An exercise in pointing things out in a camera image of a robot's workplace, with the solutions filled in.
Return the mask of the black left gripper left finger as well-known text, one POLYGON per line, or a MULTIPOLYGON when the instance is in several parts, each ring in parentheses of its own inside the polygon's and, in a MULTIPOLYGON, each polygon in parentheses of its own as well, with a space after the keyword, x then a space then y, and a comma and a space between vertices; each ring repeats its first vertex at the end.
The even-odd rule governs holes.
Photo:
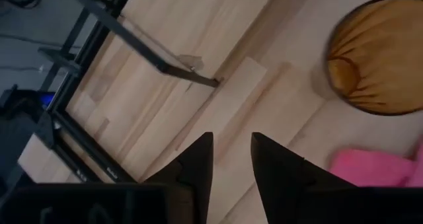
POLYGON ((213 133, 206 132, 143 183, 156 198, 143 224, 206 224, 213 179, 213 133))

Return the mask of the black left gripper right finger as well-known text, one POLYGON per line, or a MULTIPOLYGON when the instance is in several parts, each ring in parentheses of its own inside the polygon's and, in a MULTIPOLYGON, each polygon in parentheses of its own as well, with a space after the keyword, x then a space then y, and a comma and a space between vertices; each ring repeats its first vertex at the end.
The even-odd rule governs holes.
POLYGON ((339 191, 355 186, 260 132, 251 136, 254 178, 269 224, 333 224, 339 191))

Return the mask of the pink knitted cloth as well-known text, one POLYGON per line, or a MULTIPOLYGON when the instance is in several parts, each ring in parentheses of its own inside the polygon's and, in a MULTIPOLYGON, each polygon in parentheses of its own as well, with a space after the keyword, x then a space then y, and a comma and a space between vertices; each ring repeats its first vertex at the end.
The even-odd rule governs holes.
POLYGON ((423 188, 423 139, 412 159, 382 151, 343 149, 334 156, 329 171, 356 186, 423 188))

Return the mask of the black metal shelf frame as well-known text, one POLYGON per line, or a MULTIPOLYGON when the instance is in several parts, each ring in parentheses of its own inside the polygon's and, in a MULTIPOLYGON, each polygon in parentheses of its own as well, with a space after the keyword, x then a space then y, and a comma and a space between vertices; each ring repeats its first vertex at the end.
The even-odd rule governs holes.
POLYGON ((127 0, 77 0, 83 8, 93 14, 96 19, 111 32, 120 37, 127 45, 133 48, 140 56, 146 59, 159 72, 192 81, 201 85, 216 88, 219 81, 197 74, 192 67, 184 63, 164 45, 148 35, 140 27, 136 33, 127 29, 118 17, 127 0))

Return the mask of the black table frame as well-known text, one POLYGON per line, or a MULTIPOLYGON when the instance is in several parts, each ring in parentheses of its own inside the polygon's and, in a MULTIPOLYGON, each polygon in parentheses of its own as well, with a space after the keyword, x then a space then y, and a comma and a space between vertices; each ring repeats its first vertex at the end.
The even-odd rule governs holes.
POLYGON ((63 83, 54 95, 44 113, 52 122, 58 123, 67 135, 105 172, 114 182, 134 182, 135 180, 75 121, 65 110, 85 73, 100 50, 109 32, 114 32, 128 40, 131 34, 117 21, 127 0, 77 0, 82 4, 81 19, 77 21, 72 34, 78 26, 83 26, 92 14, 97 18, 92 32, 75 59, 66 58, 66 53, 40 48, 39 52, 52 60, 54 65, 69 69, 63 83))

